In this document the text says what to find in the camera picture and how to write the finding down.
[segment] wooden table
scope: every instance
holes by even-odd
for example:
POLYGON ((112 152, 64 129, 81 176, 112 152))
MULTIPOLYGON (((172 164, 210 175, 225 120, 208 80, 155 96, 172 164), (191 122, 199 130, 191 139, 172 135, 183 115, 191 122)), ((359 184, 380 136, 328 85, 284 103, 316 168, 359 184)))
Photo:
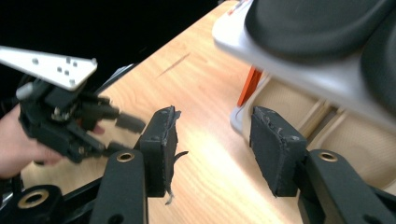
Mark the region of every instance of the wooden table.
MULTIPOLYGON (((165 205, 168 196, 148 200, 150 223, 302 222, 296 198, 272 195, 252 150, 230 125, 250 65, 217 49, 211 30, 235 3, 215 8, 103 92, 113 105, 146 122, 169 105, 182 112, 177 152, 190 153, 176 163, 173 202, 165 205)), ((104 142, 132 147, 137 140, 112 122, 102 125, 104 142)), ((27 187, 54 184, 67 193, 101 176, 105 166, 106 159, 32 164, 22 175, 27 187)))

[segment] scratch on table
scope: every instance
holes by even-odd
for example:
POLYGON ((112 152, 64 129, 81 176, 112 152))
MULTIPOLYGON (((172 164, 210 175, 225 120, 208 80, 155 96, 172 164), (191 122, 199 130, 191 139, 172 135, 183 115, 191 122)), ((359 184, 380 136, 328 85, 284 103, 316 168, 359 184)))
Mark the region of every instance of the scratch on table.
POLYGON ((179 60, 177 60, 175 63, 173 63, 172 65, 170 65, 168 68, 166 68, 162 73, 160 73, 157 77, 162 76, 163 74, 169 72, 170 70, 172 70, 174 67, 176 67, 178 64, 180 64, 181 62, 183 62, 187 57, 189 57, 190 54, 186 54, 183 57, 181 57, 179 60))

